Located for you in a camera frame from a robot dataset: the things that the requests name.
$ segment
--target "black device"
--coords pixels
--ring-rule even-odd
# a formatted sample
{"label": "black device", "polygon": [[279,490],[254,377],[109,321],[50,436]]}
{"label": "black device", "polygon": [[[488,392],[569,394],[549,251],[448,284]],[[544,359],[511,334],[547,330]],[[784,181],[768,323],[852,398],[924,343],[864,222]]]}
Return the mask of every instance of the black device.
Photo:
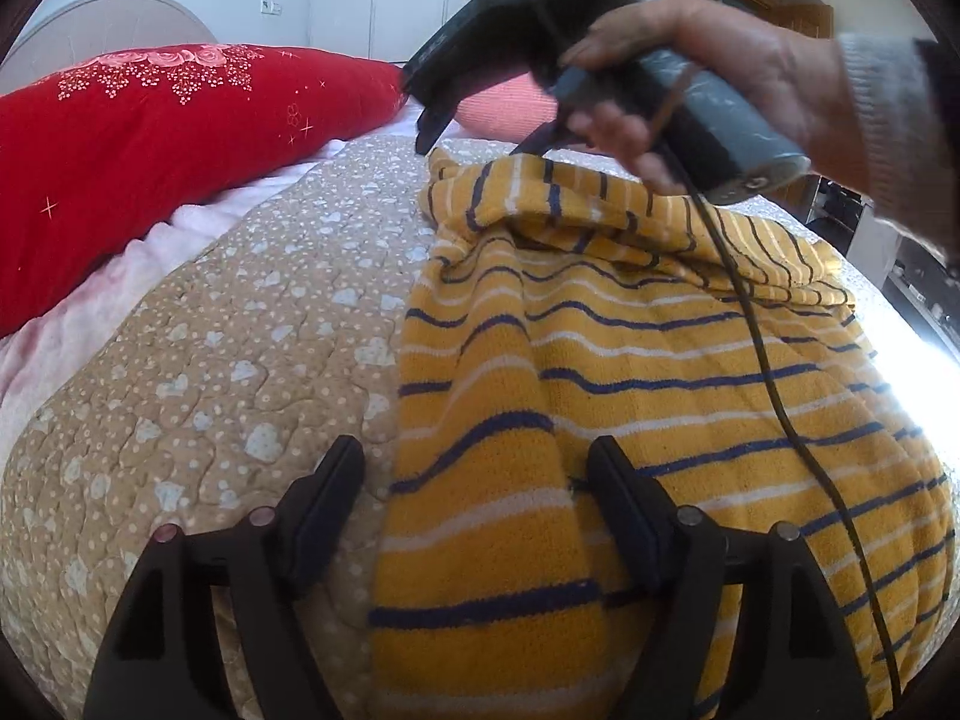
{"label": "black device", "polygon": [[597,73],[560,67],[560,55],[594,20],[636,1],[469,1],[404,68],[407,92],[425,109],[416,151],[432,148],[461,100],[529,70],[560,112],[517,151],[543,155],[576,142],[565,126],[569,113],[602,100],[651,119],[680,82],[683,99],[661,138],[707,200],[728,205],[804,175],[810,160],[795,143],[771,129],[726,81],[695,68],[690,76],[689,61],[672,50],[654,49]]}
{"label": "black device", "polygon": [[[237,720],[210,586],[228,586],[266,720],[341,720],[292,600],[320,579],[363,481],[363,449],[334,442],[277,507],[224,531],[155,531],[101,644],[83,720]],[[664,611],[610,720],[688,720],[725,584],[742,584],[723,720],[869,720],[844,618],[800,531],[721,528],[677,507],[612,437],[593,443],[587,483],[640,595]]]}

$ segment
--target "yellow striped sweater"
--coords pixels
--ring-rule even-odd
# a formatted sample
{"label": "yellow striped sweater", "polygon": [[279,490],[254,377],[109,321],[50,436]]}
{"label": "yellow striped sweater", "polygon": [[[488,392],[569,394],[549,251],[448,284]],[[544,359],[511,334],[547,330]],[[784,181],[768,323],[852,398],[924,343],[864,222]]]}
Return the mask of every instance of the yellow striped sweater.
{"label": "yellow striped sweater", "polygon": [[[875,714],[890,689],[839,517],[773,415],[731,282],[686,197],[532,156],[438,149],[438,240],[402,330],[400,450],[370,622],[381,717],[603,718],[656,613],[582,491],[590,442],[721,525],[802,527]],[[872,365],[827,245],[712,211],[757,302],[784,404],[868,553],[899,670],[949,586],[949,491]],[[736,632],[725,592],[695,714]]]}

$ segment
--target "floral pattern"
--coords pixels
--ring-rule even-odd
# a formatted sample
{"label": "floral pattern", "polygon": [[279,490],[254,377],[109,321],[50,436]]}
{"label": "floral pattern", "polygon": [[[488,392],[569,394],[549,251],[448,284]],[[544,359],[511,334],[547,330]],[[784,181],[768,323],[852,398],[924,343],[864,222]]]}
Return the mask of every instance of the floral pattern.
{"label": "floral pattern", "polygon": [[228,83],[251,91],[250,69],[264,55],[253,47],[204,43],[176,50],[133,50],[95,56],[59,73],[58,100],[99,83],[111,99],[136,79],[144,88],[167,79],[181,105],[203,86]]}

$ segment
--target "pink pillow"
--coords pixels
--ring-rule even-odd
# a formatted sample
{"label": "pink pillow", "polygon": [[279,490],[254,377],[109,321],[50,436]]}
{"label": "pink pillow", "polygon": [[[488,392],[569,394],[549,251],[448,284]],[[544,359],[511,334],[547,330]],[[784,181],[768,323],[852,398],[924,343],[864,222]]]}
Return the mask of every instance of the pink pillow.
{"label": "pink pillow", "polygon": [[519,143],[556,117],[557,100],[525,74],[467,98],[454,119],[477,138]]}

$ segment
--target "bed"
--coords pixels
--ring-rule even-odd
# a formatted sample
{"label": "bed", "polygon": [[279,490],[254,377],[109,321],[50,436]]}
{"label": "bed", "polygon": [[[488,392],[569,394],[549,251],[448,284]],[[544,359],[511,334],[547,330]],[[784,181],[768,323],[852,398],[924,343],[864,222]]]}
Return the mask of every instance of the bed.
{"label": "bed", "polygon": [[[193,42],[198,35],[203,35],[202,41],[209,39],[203,25],[176,4],[133,1],[151,13],[166,14],[157,16],[156,32],[131,33],[136,35],[134,43]],[[20,42],[11,55],[16,61],[11,64],[9,59],[0,69],[0,84],[5,82],[5,74],[15,79],[8,83],[19,85],[34,80],[37,76],[31,77],[32,73],[43,74],[43,70],[64,65],[64,54],[56,47],[62,46],[64,35],[78,29],[83,32],[75,22],[68,22],[69,28],[64,29],[65,19],[88,13],[93,15],[93,23],[99,23],[104,12],[112,12],[115,6],[125,10],[129,5],[130,0],[94,0],[55,14]],[[126,45],[109,47],[119,50],[134,43],[128,40]],[[88,44],[96,45],[97,38]],[[47,62],[45,57],[52,58]],[[234,522],[242,512],[275,500],[296,475],[310,469],[337,432],[363,437],[368,450],[368,483],[331,575],[301,610],[301,619],[308,634],[315,634],[312,643],[325,642],[315,656],[344,714],[367,716],[371,683],[365,631],[370,599],[364,593],[373,573],[397,443],[392,389],[397,384],[398,329],[406,295],[434,242],[433,229],[414,203],[426,180],[424,165],[413,156],[418,116],[416,103],[408,103],[391,124],[356,142],[328,143],[308,159],[225,191],[207,204],[179,207],[169,221],[155,225],[143,240],[130,242],[122,255],[98,269],[56,309],[0,340],[0,479],[4,480],[0,501],[7,501],[6,508],[0,509],[0,527],[5,529],[4,543],[13,544],[20,536],[27,541],[40,538],[46,544],[40,551],[17,546],[13,548],[16,555],[9,552],[4,556],[6,594],[0,614],[4,631],[32,678],[65,716],[79,715],[97,642],[147,533],[164,521],[178,522],[189,532]],[[466,138],[467,133],[453,125],[444,141],[454,158],[464,163],[484,162],[509,150],[502,143]],[[573,152],[553,156],[622,175],[603,157]],[[349,213],[331,202],[332,197],[348,197]],[[286,269],[277,266],[271,271],[257,260],[261,272],[240,274],[250,266],[232,262],[237,251],[242,253],[246,245],[249,252],[262,257],[257,241],[267,242],[270,225],[290,220],[296,207],[308,208],[323,223],[320,230],[326,230],[322,233],[326,243],[343,252],[342,263],[329,257],[318,261],[309,252],[298,252],[300,244],[290,239],[277,253]],[[776,220],[796,235],[816,240],[789,214],[762,197],[743,203],[739,210]],[[328,283],[319,277],[325,284],[325,302],[320,304],[304,303],[306,290],[296,283],[298,276],[291,276],[291,269],[308,266],[329,273]],[[205,279],[205,295],[190,293],[185,286]],[[923,344],[880,292],[846,263],[841,280],[856,296],[857,317],[878,352],[877,368],[911,418],[925,429],[957,490],[960,445],[952,431],[954,415],[945,394],[960,389],[960,372]],[[260,298],[260,292],[269,297]],[[178,295],[194,296],[175,306]],[[203,331],[200,324],[193,326],[197,312],[212,311],[221,299],[227,301],[224,310],[236,314],[242,333],[237,328],[227,332],[207,319],[201,323]],[[271,317],[269,333],[258,319],[263,312],[280,314]],[[158,327],[152,319],[143,319],[157,316],[165,317],[166,323]],[[313,336],[299,333],[305,317],[317,328]],[[347,317],[357,317],[355,324],[344,324]],[[237,347],[224,351],[230,333],[252,338],[250,348],[238,342]],[[148,346],[157,350],[157,358],[134,354],[128,361],[125,355],[130,351],[124,344],[131,349],[145,348],[131,343],[143,334],[152,334]],[[191,344],[203,346],[210,357],[198,360],[196,368],[179,372],[176,358],[166,359],[171,352],[164,350]],[[289,347],[287,359],[275,355],[270,364],[267,346],[284,351]],[[229,362],[217,370],[200,367],[201,362],[212,365],[213,351],[218,349]],[[323,356],[325,363],[320,367],[310,359],[314,352]],[[343,373],[333,375],[332,383],[324,385],[323,376],[332,370],[325,365],[331,360],[343,363]],[[135,370],[139,376],[136,384]],[[940,374],[936,389],[930,383],[930,370]],[[313,380],[320,384],[307,383]],[[289,424],[282,418],[263,418],[248,430],[241,427],[241,417],[248,418],[250,412],[237,413],[235,422],[230,421],[226,407],[224,413],[218,412],[223,404],[214,391],[221,386],[237,396],[247,388],[253,398],[251,408],[261,415],[277,410],[286,413],[287,404],[301,405]],[[90,391],[91,387],[102,389],[103,394]],[[137,388],[144,395],[136,392]],[[331,413],[333,404],[337,415]],[[69,457],[60,446],[54,447],[56,480],[48,479],[39,488],[32,485],[41,458],[53,456],[49,454],[51,445],[45,442],[73,437],[78,430],[93,430],[94,440],[99,435],[105,443],[126,431],[123,448],[116,454],[122,458],[124,452],[130,452],[118,461],[120,477],[128,474],[127,481],[107,478],[98,469]],[[191,464],[202,450],[209,453],[201,469],[203,483],[197,475],[184,482],[182,475],[179,479],[161,478],[163,475],[147,479],[133,472],[149,459],[149,463],[170,464],[168,471],[189,474],[197,470]],[[256,484],[250,483],[252,466],[244,457],[260,462],[262,473]],[[7,485],[15,485],[16,493]],[[184,495],[194,488],[196,499]],[[32,501],[32,496],[48,495],[62,497],[65,503],[78,493],[79,520],[71,520],[66,511],[70,504],[65,505],[61,518],[60,514],[54,517],[49,504]],[[98,520],[111,527],[121,523],[123,529],[112,533],[98,526]],[[50,545],[59,546],[60,536],[55,533],[64,529],[75,533],[76,543],[64,547],[64,555],[54,557]],[[28,560],[40,554],[48,557]],[[37,578],[40,587],[34,586],[32,578]],[[942,615],[938,632],[920,661],[932,656],[956,620],[955,583],[952,598],[954,604]],[[64,627],[64,615],[72,616],[75,624]],[[227,613],[222,623],[224,659],[234,698],[244,716],[256,717],[256,701]]]}

